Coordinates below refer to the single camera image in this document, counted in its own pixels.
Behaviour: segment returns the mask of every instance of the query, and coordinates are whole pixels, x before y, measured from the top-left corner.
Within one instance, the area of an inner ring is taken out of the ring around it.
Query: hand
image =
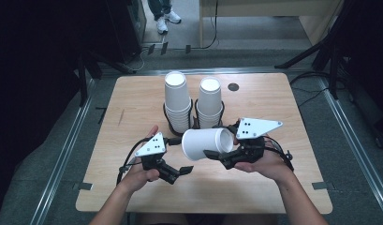
[[[155,125],[147,134],[147,138],[150,138],[156,134],[158,131],[158,126]],[[136,157],[135,163],[141,162],[141,158]],[[140,190],[147,181],[154,181],[159,178],[159,171],[156,169],[152,169],[149,171],[145,171],[142,168],[141,164],[133,165],[129,172],[126,174],[124,179],[118,184],[118,186],[123,187],[125,190],[130,192],[135,192]]]
[[[265,141],[267,147],[274,148],[271,140],[265,139]],[[254,163],[238,162],[234,167],[247,173],[258,172],[274,181],[281,181],[282,179],[287,178],[289,172],[292,173],[290,168],[278,154],[268,150],[264,151],[263,157],[258,161]]]

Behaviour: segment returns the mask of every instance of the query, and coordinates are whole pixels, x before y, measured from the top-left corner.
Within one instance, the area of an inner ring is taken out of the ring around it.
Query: power cord
[[[141,70],[142,68],[144,68],[144,65],[145,65],[144,59],[142,58],[142,54],[143,54],[144,52],[146,52],[146,51],[148,51],[148,48],[147,48],[147,49],[144,49],[144,50],[141,51],[141,53],[139,54],[139,57],[140,57],[140,60],[141,60],[141,66],[140,66],[139,68],[132,68],[132,67],[128,67],[128,66],[127,66],[130,62],[133,61],[133,59],[130,60],[130,61],[129,61],[128,63],[126,63],[126,64],[122,64],[122,66],[123,66],[124,68],[127,68],[127,69],[129,69],[129,70],[133,70],[133,71],[139,71],[139,70]]]
[[[316,93],[314,96],[308,98],[307,100],[303,101],[302,103],[300,103],[298,105],[298,108],[300,108],[302,105],[304,105],[305,103],[313,100],[314,98],[318,97],[322,92],[326,91],[326,90],[329,90],[329,88],[324,88],[322,90],[317,90],[317,91],[309,91],[309,90],[305,90],[305,89],[302,89],[302,88],[298,88],[298,87],[293,87],[292,85],[298,81],[299,79],[302,79],[302,78],[310,78],[310,77],[323,77],[323,78],[329,78],[330,77],[330,74],[327,73],[327,72],[319,72],[319,71],[309,71],[309,72],[304,72],[300,75],[298,75],[296,78],[294,78],[293,80],[291,80],[289,82],[290,84],[290,87],[294,90],[299,90],[299,91],[303,91],[303,92],[308,92],[308,93]],[[339,90],[344,90],[346,89],[346,79],[344,78],[337,78],[337,82],[340,82],[343,84],[343,88],[338,88]]]

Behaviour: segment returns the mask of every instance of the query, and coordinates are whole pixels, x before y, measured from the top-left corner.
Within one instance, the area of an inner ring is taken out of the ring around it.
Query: small black circle
[[[229,89],[230,91],[238,91],[238,90],[240,89],[240,86],[239,86],[237,83],[232,82],[232,83],[230,83],[230,84],[228,85],[228,89]]]

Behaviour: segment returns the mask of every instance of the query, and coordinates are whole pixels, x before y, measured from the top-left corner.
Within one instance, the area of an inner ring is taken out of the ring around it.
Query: tripod leg
[[[311,48],[307,49],[306,51],[300,53],[296,57],[290,59],[289,61],[285,62],[284,64],[274,66],[275,68],[290,68],[291,66],[295,65],[296,63],[300,62],[304,58],[310,56],[314,52],[318,51],[322,45],[324,45],[325,39],[319,41],[316,45],[312,46]]]

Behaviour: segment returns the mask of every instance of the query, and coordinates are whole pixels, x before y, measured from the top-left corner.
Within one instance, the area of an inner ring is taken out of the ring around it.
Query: forearm
[[[293,172],[276,181],[291,224],[328,224],[311,202]]]
[[[90,224],[120,224],[132,193],[117,187]]]

